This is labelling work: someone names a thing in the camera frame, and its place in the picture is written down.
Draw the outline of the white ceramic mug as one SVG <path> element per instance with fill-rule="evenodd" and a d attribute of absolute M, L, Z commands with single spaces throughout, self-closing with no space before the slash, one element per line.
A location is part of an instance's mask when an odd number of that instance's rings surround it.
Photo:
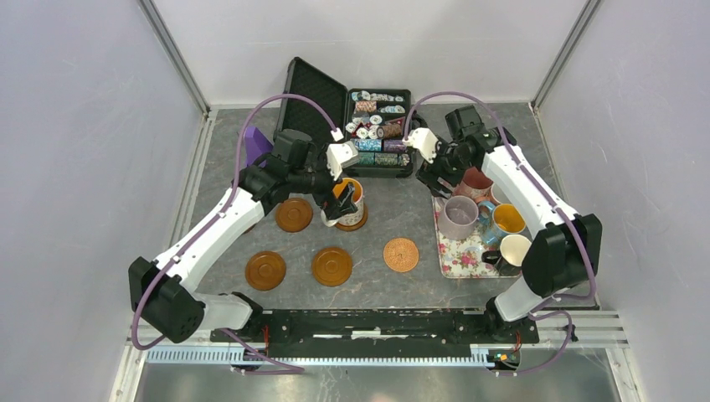
<path fill-rule="evenodd" d="M 508 203 L 508 198 L 504 194 L 504 192 L 501 190 L 501 188 L 494 183 L 491 188 L 490 188 L 490 199 L 495 205 L 500 205 L 500 204 L 507 204 Z"/>

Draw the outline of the lavender ceramic mug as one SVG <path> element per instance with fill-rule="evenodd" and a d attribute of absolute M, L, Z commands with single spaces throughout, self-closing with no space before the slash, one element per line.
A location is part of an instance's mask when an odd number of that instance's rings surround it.
<path fill-rule="evenodd" d="M 441 235 L 449 240 L 464 240 L 473 234 L 479 216 L 473 199 L 457 195 L 439 201 L 438 206 L 437 227 Z"/>

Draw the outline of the purple plastic wedge stand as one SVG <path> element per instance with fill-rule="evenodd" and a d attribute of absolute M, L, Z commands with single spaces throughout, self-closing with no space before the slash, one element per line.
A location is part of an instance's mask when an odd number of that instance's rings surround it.
<path fill-rule="evenodd" d="M 263 154 L 273 150 L 272 142 L 256 126 L 248 126 L 244 133 L 243 142 L 245 155 L 242 157 L 240 167 L 252 165 Z"/>

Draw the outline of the black mug cream inside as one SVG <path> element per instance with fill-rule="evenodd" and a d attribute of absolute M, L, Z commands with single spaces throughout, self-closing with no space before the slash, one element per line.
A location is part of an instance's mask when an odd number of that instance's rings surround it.
<path fill-rule="evenodd" d="M 497 250 L 488 250 L 481 260 L 493 267 L 499 276 L 517 276 L 532 241 L 521 234 L 510 234 L 501 240 Z"/>

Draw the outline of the blue mug yellow inside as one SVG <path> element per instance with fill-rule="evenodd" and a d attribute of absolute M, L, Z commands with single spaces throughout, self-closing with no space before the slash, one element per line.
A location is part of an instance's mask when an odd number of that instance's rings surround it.
<path fill-rule="evenodd" d="M 498 246 L 508 235 L 521 234 L 526 223 L 512 204 L 495 205 L 490 201 L 481 201 L 479 222 L 481 223 L 481 241 L 488 246 Z"/>

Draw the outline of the pink ceramic mug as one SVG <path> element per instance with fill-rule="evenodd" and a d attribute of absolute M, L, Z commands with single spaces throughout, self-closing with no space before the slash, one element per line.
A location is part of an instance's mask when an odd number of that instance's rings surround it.
<path fill-rule="evenodd" d="M 465 196 L 475 202 L 482 201 L 490 192 L 494 182 L 475 167 L 467 169 L 461 182 L 455 187 L 455 196 Z"/>

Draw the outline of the woven rattan round coaster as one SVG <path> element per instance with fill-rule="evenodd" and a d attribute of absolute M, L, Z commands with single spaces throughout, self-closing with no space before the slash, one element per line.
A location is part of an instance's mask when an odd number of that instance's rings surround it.
<path fill-rule="evenodd" d="M 405 273 L 418 265 L 419 250 L 411 239 L 394 238 L 384 246 L 383 260 L 392 271 Z"/>

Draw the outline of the brown wooden coaster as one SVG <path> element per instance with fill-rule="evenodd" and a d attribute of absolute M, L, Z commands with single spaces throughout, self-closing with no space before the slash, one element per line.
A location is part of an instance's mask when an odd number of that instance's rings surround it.
<path fill-rule="evenodd" d="M 244 275 L 252 288 L 258 291 L 270 291 L 286 277 L 286 262 L 276 252 L 261 251 L 248 260 Z"/>
<path fill-rule="evenodd" d="M 368 206 L 366 204 L 363 205 L 361 208 L 362 216 L 359 221 L 357 221 L 354 224 L 342 224 L 342 223 L 336 223 L 335 227 L 339 230 L 345 231 L 345 232 L 352 232 L 358 229 L 361 229 L 368 221 Z"/>
<path fill-rule="evenodd" d="M 351 255 L 339 247 L 319 250 L 311 263 L 311 273 L 324 286 L 342 285 L 350 278 L 352 268 Z"/>
<path fill-rule="evenodd" d="M 303 198 L 288 198 L 275 212 L 277 226 L 288 233 L 305 229 L 312 221 L 312 206 Z"/>

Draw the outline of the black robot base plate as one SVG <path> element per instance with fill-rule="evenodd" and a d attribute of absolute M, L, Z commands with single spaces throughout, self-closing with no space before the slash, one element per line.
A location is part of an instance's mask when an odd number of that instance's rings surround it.
<path fill-rule="evenodd" d="M 461 308 L 264 310 L 235 335 L 272 358 L 463 358 L 472 345 L 540 340 L 527 318 L 498 324 Z"/>

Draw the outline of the black poker chip case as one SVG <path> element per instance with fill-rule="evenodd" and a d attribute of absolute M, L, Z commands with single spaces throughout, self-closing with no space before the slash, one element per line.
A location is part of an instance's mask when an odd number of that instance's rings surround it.
<path fill-rule="evenodd" d="M 304 59 L 288 66 L 285 92 L 315 101 L 359 152 L 346 169 L 351 177 L 406 178 L 416 165 L 414 151 L 403 144 L 403 130 L 413 105 L 407 89 L 348 88 Z"/>

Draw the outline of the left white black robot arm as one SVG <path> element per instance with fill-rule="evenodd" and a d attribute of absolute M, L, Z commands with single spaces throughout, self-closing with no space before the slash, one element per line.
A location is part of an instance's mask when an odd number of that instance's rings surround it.
<path fill-rule="evenodd" d="M 241 296 L 203 295 L 198 284 L 217 259 L 248 229 L 293 193 L 310 194 L 333 226 L 355 212 L 353 190 L 333 192 L 345 168 L 359 159 L 350 141 L 315 143 L 303 132 L 284 130 L 269 152 L 239 167 L 238 175 L 217 205 L 182 239 L 160 255 L 137 257 L 128 269 L 134 320 L 131 340 L 144 350 L 139 321 L 149 323 L 160 339 L 181 343 L 199 329 L 228 328 L 243 341 L 263 330 L 262 317 Z"/>

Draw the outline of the floral mug orange inside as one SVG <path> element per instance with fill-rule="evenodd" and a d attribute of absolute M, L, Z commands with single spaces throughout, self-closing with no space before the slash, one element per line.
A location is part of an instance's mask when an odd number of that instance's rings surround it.
<path fill-rule="evenodd" d="M 353 231 L 362 227 L 367 220 L 362 184 L 356 179 L 344 178 L 332 192 L 336 201 L 349 200 L 352 208 L 348 213 L 342 213 L 338 220 L 329 219 L 326 213 L 321 211 L 322 223 L 327 227 L 336 227 L 343 231 Z"/>

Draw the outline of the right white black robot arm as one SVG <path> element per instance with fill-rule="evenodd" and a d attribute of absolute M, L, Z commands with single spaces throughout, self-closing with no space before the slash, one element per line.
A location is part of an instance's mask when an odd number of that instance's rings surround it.
<path fill-rule="evenodd" d="M 532 236 L 519 279 L 486 307 L 483 328 L 491 340 L 506 341 L 518 321 L 534 318 L 551 302 L 595 297 L 599 218 L 579 214 L 556 195 L 501 123 L 491 130 L 482 124 L 462 127 L 449 142 L 420 127 L 407 130 L 404 143 L 423 158 L 416 177 L 433 195 L 453 198 L 465 171 L 476 168 L 502 188 Z"/>

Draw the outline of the floral rectangular tray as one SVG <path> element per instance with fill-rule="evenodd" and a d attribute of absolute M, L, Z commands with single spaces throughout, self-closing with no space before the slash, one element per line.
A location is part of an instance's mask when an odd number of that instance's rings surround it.
<path fill-rule="evenodd" d="M 452 240 L 443 235 L 439 227 L 439 217 L 445 207 L 442 198 L 432 198 L 434 210 L 435 233 L 438 244 L 438 254 L 441 274 L 449 279 L 476 278 L 516 278 L 520 276 L 519 269 L 508 268 L 501 274 L 491 264 L 483 261 L 483 253 L 496 250 L 496 246 L 487 245 L 481 235 L 485 226 L 479 220 L 474 225 L 474 231 L 464 240 Z"/>

